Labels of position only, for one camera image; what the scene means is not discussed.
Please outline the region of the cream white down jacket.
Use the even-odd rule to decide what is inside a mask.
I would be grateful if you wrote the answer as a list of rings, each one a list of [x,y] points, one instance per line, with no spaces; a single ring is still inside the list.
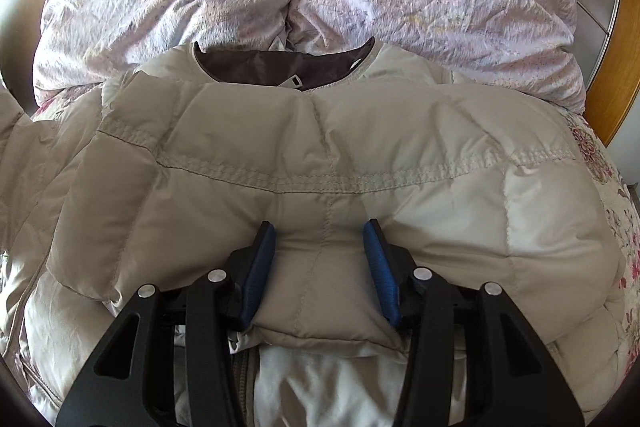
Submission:
[[[58,417],[140,287],[188,286],[274,228],[262,302],[228,348],[252,426],[387,426],[409,355],[364,235],[452,285],[499,284],[586,421],[631,363],[638,228],[585,119],[462,82],[389,44],[345,53],[184,44],[53,120],[1,95],[1,355]]]

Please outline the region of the floral bed quilt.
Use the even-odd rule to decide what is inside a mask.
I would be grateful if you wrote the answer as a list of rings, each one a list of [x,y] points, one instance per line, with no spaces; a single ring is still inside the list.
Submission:
[[[382,317],[361,250],[370,217],[448,281],[498,281],[547,343],[585,418],[639,351],[639,217],[582,118],[514,92],[439,86],[420,124],[442,138],[416,172],[350,165],[328,182],[225,178],[127,142],[131,179],[101,144],[102,92],[61,116],[78,146],[54,184],[58,222],[27,299],[23,374],[54,415],[137,284],[192,281],[270,220],[279,238],[264,303],[233,346],[242,406],[258,426],[386,426],[408,343]]]

